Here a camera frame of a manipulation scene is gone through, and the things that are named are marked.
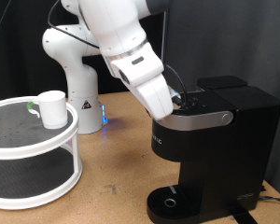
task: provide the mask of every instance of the black cable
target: black cable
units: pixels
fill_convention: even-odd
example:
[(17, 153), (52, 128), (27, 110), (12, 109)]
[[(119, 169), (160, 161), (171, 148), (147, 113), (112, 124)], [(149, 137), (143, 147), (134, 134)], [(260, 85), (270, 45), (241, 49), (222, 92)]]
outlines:
[(7, 3), (6, 9), (4, 10), (4, 12), (3, 12), (3, 14), (2, 14), (2, 17), (1, 17), (1, 19), (0, 19), (0, 25), (1, 25), (1, 22), (2, 22), (2, 20), (3, 20), (3, 18), (4, 18), (4, 16), (6, 15), (6, 12), (7, 12), (7, 9), (8, 9), (8, 7), (9, 7), (10, 3), (11, 3), (11, 0), (9, 0), (9, 2)]
[(188, 101), (188, 95), (187, 95), (187, 88), (184, 84), (184, 82), (182, 81), (182, 79), (180, 78), (180, 76), (178, 75), (178, 73), (168, 64), (164, 64), (165, 67), (169, 68), (177, 77), (181, 87), (183, 88), (183, 92), (184, 92), (184, 104), (182, 106), (187, 107), (189, 105), (189, 101)]
[(73, 38), (75, 38), (75, 39), (77, 39), (77, 40), (79, 40), (79, 41), (81, 41), (81, 42), (83, 42), (83, 43), (85, 43), (85, 44), (87, 44), (87, 45), (90, 45), (90, 46), (92, 46), (92, 47), (95, 48), (95, 49), (99, 49), (98, 46), (93, 45), (93, 44), (91, 44), (90, 42), (87, 42), (87, 41), (85, 41), (85, 40), (83, 40), (83, 39), (81, 39), (81, 38), (79, 38), (79, 37), (77, 37), (77, 36), (75, 36), (75, 35), (72, 35), (72, 34), (66, 32), (66, 31), (64, 31), (64, 30), (62, 30), (62, 29), (59, 29), (58, 27), (54, 26), (54, 25), (50, 22), (50, 16), (51, 16), (51, 14), (52, 14), (54, 8), (57, 6), (57, 4), (58, 4), (59, 2), (60, 2), (60, 0), (58, 0), (58, 1), (55, 3), (55, 5), (54, 5), (54, 6), (50, 9), (50, 11), (49, 11), (49, 15), (48, 15), (48, 25), (49, 25), (51, 28), (54, 28), (55, 30), (58, 30), (58, 31), (60, 31), (60, 32), (63, 32), (63, 33), (65, 33), (66, 35), (70, 35), (70, 36), (72, 36)]
[(261, 196), (259, 197), (259, 200), (260, 201), (263, 201), (263, 200), (277, 200), (280, 202), (280, 198), (273, 198), (273, 197), (270, 197), (270, 196)]

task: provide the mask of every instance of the black coffee maker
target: black coffee maker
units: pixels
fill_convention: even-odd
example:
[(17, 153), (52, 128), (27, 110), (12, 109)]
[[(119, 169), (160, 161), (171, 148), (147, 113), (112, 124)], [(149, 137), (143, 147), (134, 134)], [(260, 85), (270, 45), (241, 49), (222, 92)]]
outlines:
[(152, 149), (181, 162), (178, 185), (156, 189), (158, 224), (202, 223), (256, 208), (280, 118), (280, 100), (237, 77), (198, 80), (188, 108), (153, 120)]

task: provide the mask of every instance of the white stand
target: white stand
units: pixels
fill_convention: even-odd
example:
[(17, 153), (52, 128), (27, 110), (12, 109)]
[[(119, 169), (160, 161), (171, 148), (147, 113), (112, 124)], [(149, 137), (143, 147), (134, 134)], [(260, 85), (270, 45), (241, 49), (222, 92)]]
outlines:
[[(12, 105), (22, 102), (29, 102), (36, 100), (37, 97), (21, 97), (12, 98), (4, 101), (0, 101), (0, 106)], [(76, 110), (70, 105), (66, 104), (67, 110), (73, 116), (73, 122), (71, 125), (62, 133), (50, 138), (47, 141), (40, 142), (34, 145), (25, 147), (0, 147), (0, 160), (18, 160), (28, 157), (37, 156), (46, 152), (49, 152), (57, 147), (69, 151), (73, 154), (74, 173), (67, 179), (66, 182), (61, 184), (58, 188), (53, 189), (49, 192), (37, 195), (34, 197), (23, 198), (23, 199), (3, 199), (0, 198), (0, 208), (8, 210), (17, 210), (36, 207), (45, 203), (50, 203), (69, 191), (80, 179), (82, 174), (82, 162), (78, 154), (78, 143), (77, 143), (77, 129), (78, 129), (78, 114)]]

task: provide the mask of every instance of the wooden table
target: wooden table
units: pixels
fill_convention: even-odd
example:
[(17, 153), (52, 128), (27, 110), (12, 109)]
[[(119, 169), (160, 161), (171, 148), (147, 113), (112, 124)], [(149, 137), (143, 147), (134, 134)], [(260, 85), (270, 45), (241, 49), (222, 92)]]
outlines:
[[(93, 134), (80, 135), (83, 174), (62, 198), (37, 208), (0, 210), (0, 223), (151, 223), (147, 196), (177, 184), (179, 163), (166, 161), (150, 146), (152, 120), (129, 92), (100, 95), (109, 123)], [(280, 194), (264, 182), (261, 195)], [(259, 202), (250, 212), (259, 224), (280, 224), (280, 202)], [(232, 217), (207, 222), (236, 224)]]

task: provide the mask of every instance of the coffee maker drip tray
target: coffee maker drip tray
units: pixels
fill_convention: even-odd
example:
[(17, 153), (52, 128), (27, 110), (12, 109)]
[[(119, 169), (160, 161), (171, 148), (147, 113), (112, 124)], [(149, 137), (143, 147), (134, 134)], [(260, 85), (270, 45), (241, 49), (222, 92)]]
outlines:
[(198, 209), (178, 185), (156, 189), (147, 198), (147, 213), (154, 223), (183, 220), (197, 223)]

